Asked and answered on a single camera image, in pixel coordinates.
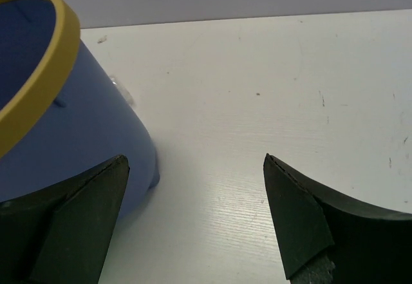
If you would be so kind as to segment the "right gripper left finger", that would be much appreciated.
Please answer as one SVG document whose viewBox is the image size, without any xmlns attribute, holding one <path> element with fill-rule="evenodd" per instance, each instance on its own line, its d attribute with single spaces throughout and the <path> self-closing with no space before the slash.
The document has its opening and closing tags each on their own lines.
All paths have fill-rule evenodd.
<svg viewBox="0 0 412 284">
<path fill-rule="evenodd" d="M 118 155 L 1 202 L 1 283 L 98 283 L 128 177 Z"/>
</svg>

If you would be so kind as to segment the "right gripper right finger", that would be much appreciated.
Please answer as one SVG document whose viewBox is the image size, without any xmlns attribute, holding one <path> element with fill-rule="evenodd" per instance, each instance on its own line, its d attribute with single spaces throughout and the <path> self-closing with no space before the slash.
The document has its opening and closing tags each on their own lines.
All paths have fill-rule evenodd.
<svg viewBox="0 0 412 284">
<path fill-rule="evenodd" d="M 263 174 L 289 282 L 411 282 L 409 213 L 340 193 L 273 155 Z"/>
</svg>

